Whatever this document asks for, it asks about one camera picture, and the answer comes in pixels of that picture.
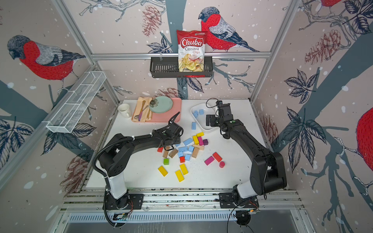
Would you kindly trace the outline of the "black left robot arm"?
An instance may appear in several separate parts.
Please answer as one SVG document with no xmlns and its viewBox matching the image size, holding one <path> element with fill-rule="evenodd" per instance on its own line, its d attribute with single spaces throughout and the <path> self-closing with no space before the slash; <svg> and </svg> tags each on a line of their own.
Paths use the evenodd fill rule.
<svg viewBox="0 0 373 233">
<path fill-rule="evenodd" d="M 173 148 L 180 143 L 184 129 L 177 123 L 169 125 L 142 136 L 123 136 L 116 134 L 93 158 L 93 169 L 105 180 L 105 190 L 114 201 L 113 207 L 125 209 L 130 204 L 130 197 L 125 186 L 123 172 L 130 157 L 140 151 L 152 148 Z"/>
</svg>

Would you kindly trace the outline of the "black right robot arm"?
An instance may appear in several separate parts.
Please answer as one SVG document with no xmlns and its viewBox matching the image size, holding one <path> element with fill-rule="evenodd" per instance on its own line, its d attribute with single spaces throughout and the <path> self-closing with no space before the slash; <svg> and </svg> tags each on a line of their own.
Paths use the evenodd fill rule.
<svg viewBox="0 0 373 233">
<path fill-rule="evenodd" d="M 234 119 L 229 103 L 216 100 L 217 111 L 206 116 L 206 126 L 218 127 L 225 139 L 238 143 L 250 158 L 252 165 L 249 180 L 236 184 L 232 189 L 233 203 L 246 205 L 251 197 L 283 189 L 287 186 L 284 157 L 259 143 L 239 119 Z"/>
</svg>

